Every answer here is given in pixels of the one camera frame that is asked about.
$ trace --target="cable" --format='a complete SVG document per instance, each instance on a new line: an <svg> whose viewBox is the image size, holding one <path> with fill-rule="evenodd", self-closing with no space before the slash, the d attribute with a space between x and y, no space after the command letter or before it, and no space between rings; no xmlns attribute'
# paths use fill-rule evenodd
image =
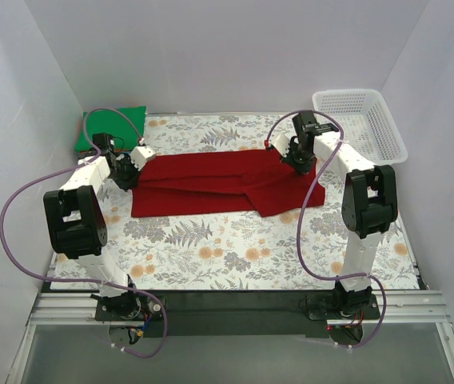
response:
<svg viewBox="0 0 454 384"><path fill-rule="evenodd" d="M289 116L292 116L294 114L300 114L301 112L309 112L310 110L294 110L293 112L289 112L288 114L285 114L284 116L281 116L277 121L275 121L272 125L272 127L269 129L268 136L266 136L265 140L265 148L269 148L269 138L271 138L273 130L277 128L277 126L281 123L282 120L288 118Z"/></svg>
<svg viewBox="0 0 454 384"><path fill-rule="evenodd" d="M92 145L92 147L96 150L96 154L87 163L94 162L96 159L99 158L99 156L101 156L101 151L99 150L98 146L96 146L92 142L92 140L90 140L90 137L89 137L89 135L87 134L87 131L86 131L86 123L87 123L87 121L89 119L89 116L92 113L94 113L96 111L99 111L99 110L110 110L110 111L112 111L112 112L114 112L116 114L119 114L120 116L122 116L131 125L131 127L133 128L133 130L135 131L137 136L139 138L141 138L141 135L138 132L137 127L134 126L134 124L122 112L119 112L118 110L115 110L113 108L96 108L95 110L91 110L83 118L82 130L83 130L83 134L85 135L86 141L89 142L89 144ZM23 265L21 265L21 263L12 254L12 251L10 250L9 245L7 244L7 241L6 241L6 236L5 236L5 216L6 216L6 212L9 209L9 206L12 203L12 201L15 200L16 197L19 196L21 192L23 192L24 190L27 190L28 188L30 188L31 186L34 186L35 184L38 184L39 182L43 182L45 180L48 180L50 178L54 178L54 177L59 176L61 174L66 174L67 172L70 172L71 170L77 170L77 169L85 166L87 163L83 162L82 164L79 164L77 166L72 166L70 168L66 168L64 170L59 170L58 172L54 172L52 174L48 174L46 176L42 176L41 178L37 178L37 179L33 180L32 182L28 182L27 184L25 184L24 186L22 186L21 188L16 190L7 199L5 205L2 208L2 212L0 213L0 240L2 242L2 246L3 246L3 249L5 250L5 253L6 253L7 257L12 262L12 264L14 264L14 266L16 268L18 268L21 272L23 272L24 274L27 274L28 276L30 276L32 278L36 278L38 280L42 280L43 282L91 282L93 284L98 284L98 285L104 284L106 286L112 286L113 288L117 288L119 290L129 290L131 292L134 292L134 293L137 293L137 294L141 294L141 295L147 296L148 298L153 299L157 304L159 304L161 306L161 313L163 314L163 335L161 337L160 344L150 354L141 354L141 353L137 352L136 350L131 350L129 348L124 348L125 352L127 352L129 354L133 354L135 356L138 356L139 358L152 358L163 347L163 344L165 343L167 331L168 331L168 325L169 325L165 307L163 306L163 303L160 301L159 298L157 298L156 296L154 296L153 294L151 294L149 292L145 292L144 290L137 290L136 288L131 288L129 286L121 286L119 284L115 284L115 283L112 283L112 282L102 282L101 280L97 280L95 278L51 278L49 276L42 276L40 274L36 274L36 273L34 273L34 272L30 271L30 270L27 270L27 268L25 268Z"/></svg>
<svg viewBox="0 0 454 384"><path fill-rule="evenodd" d="M355 322L355 320L356 320L356 314L355 314L355 316L353 317L352 322L350 322L349 324L344 324L343 327L344 327L344 328L351 328L351 326L353 325L353 323Z"/></svg>
<svg viewBox="0 0 454 384"><path fill-rule="evenodd" d="M353 326L353 328L356 326L359 326L364 321L364 310L360 310L360 311L361 311L360 321L355 326Z"/></svg>
<svg viewBox="0 0 454 384"><path fill-rule="evenodd" d="M145 320L144 326L141 328L141 331L144 332L145 328L149 325L150 319L153 318L152 316L149 316L147 320Z"/></svg>
<svg viewBox="0 0 454 384"><path fill-rule="evenodd" d="M113 136L113 138L118 138L118 139L122 140L122 146L121 146L121 148L119 148L119 152L122 152L122 150L125 149L125 148L124 148L124 147L125 147L125 141L124 141L124 139L121 138L121 137L119 137L119 136Z"/></svg>
<svg viewBox="0 0 454 384"><path fill-rule="evenodd" d="M312 277L317 278L318 280L323 280L323 281L326 281L326 282L338 282L340 280L345 280L346 278L371 278L379 286L380 291L381 291L381 296L383 298L383 306L382 306L382 309L381 309L380 320L376 324L376 328L374 329L374 331L363 342L360 342L359 344L356 344L355 346L346 346L346 345L340 344L340 346L343 346L344 348L358 348L358 347L364 346L369 341L371 341L372 338L374 338L374 336L380 330L381 324L384 321L385 312L387 311L387 296L385 295L384 286L381 284L380 280L378 280L377 277L375 277L375 276L373 276L371 274L363 273L363 272L360 272L360 273L357 273L357 274L346 274L344 276L336 276L335 278L329 278L329 277L326 277L326 276L320 276L319 274L315 274L314 272L312 272L307 267L307 265L305 264L305 260L303 258L303 255L301 254L301 225L302 225L302 222L304 221L305 208L307 207L307 204L309 203L309 199L310 199L311 195L313 194L313 190L316 187L321 175L323 174L323 172L325 172L326 168L330 165L330 162L332 162L333 158L335 158L335 155L337 154L337 152L339 152L339 149L341 148L341 146L343 144L342 141L344 140L344 130L342 129L341 124L339 124L334 118L332 118L331 116L328 116L327 114L325 114L323 112L320 112L318 110L295 110L293 112L289 112L288 114L285 114L284 116L279 118L273 124L273 126L271 127L271 129L268 132L268 136L266 138L265 145L266 145L266 143L269 144L269 138L270 138L273 130L275 129L275 127L282 120L284 120L285 118L287 118L287 117L289 117L291 115L299 114L301 112L308 112L308 111L311 111L314 114L319 114L320 116L323 116L324 118L328 119L334 126L336 126L336 128L339 130L339 142L337 143L336 148L333 150L332 154L330 154L330 157L326 160L325 164L323 164L323 166L320 168L319 172L316 174L316 177L314 178L312 184L310 185L309 190L307 191L307 194L305 196L305 200L304 200L304 202L303 202L303 204L301 206L300 217L298 218L298 224L297 224L297 253L298 253L298 260L300 261L300 264L301 264L302 268L305 270L305 272L310 274Z"/></svg>
<svg viewBox="0 0 454 384"><path fill-rule="evenodd" d="M130 328L126 328L128 330L128 338L129 338L129 344L132 346L135 341L131 338L131 329Z"/></svg>
<svg viewBox="0 0 454 384"><path fill-rule="evenodd" d="M123 320L133 320L134 318L137 318L137 317L138 317L138 315L140 314L140 312L141 312L141 303L139 302L139 303L138 303L138 312L137 312L135 315L131 316L130 318L125 318L125 317L121 316L121 318L122 318Z"/></svg>

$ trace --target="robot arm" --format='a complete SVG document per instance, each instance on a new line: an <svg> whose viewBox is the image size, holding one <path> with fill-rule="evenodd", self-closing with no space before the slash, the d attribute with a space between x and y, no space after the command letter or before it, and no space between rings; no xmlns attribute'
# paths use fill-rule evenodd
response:
<svg viewBox="0 0 454 384"><path fill-rule="evenodd" d="M95 134L93 141L100 148L101 156L87 163L95 152L86 154L78 162L87 163L85 166L77 169L59 190L44 195L51 245L56 252L83 266L91 278L134 287L129 275L118 267L105 248L106 223L96 193L107 178L112 178L123 190L136 186L141 169L156 153L150 146L140 145L130 154L117 156L111 135ZM73 212L79 213L78 218L70 218ZM94 298L108 311L124 318L137 317L141 303L133 292L106 285L101 285L99 290L99 297Z"/></svg>
<svg viewBox="0 0 454 384"><path fill-rule="evenodd" d="M293 118L297 136L280 134L273 142L281 161L298 173L308 173L315 159L326 160L336 149L339 133L332 124L319 124L312 112ZM344 182L342 218L349 230L346 257L340 275L370 274L383 233L397 219L396 177L391 166L377 166L343 144L330 168ZM361 306L371 294L369 278L346 278L336 284L345 309Z"/></svg>

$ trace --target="red cloth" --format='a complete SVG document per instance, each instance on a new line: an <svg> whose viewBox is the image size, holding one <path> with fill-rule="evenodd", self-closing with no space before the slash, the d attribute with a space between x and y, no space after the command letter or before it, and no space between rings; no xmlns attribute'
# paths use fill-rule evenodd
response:
<svg viewBox="0 0 454 384"><path fill-rule="evenodd" d="M275 151L158 156L133 189L134 218L257 210L262 217L298 208L316 176L297 174ZM307 206L325 203L318 185Z"/></svg>

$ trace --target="glass panel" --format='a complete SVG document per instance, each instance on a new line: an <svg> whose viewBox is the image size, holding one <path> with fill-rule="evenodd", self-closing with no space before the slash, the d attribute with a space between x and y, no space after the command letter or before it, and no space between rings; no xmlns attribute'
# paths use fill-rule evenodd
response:
<svg viewBox="0 0 454 384"><path fill-rule="evenodd" d="M108 340L107 326L38 326L23 383L454 382L435 324L385 324L351 352L301 336L174 337L141 360ZM158 342L134 348L147 352Z"/></svg>

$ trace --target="floral pattern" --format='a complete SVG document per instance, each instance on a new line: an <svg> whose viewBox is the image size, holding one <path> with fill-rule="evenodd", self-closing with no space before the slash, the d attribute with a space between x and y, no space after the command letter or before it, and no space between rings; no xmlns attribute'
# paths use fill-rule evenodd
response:
<svg viewBox="0 0 454 384"><path fill-rule="evenodd" d="M278 116L169 116L146 119L145 139L158 154L263 148ZM290 120L277 128L293 132ZM342 181L325 172L323 206L308 208L301 243L309 268L324 276L342 269L348 238L341 218ZM330 289L301 268L296 253L299 210L261 218L257 212L131 218L131 192L108 180L98 194L108 226L107 248L141 289L310 290ZM389 289L418 289L411 250L398 220L378 247L373 273ZM55 258L54 275L86 277L75 261ZM90 289L53 283L55 289Z"/></svg>

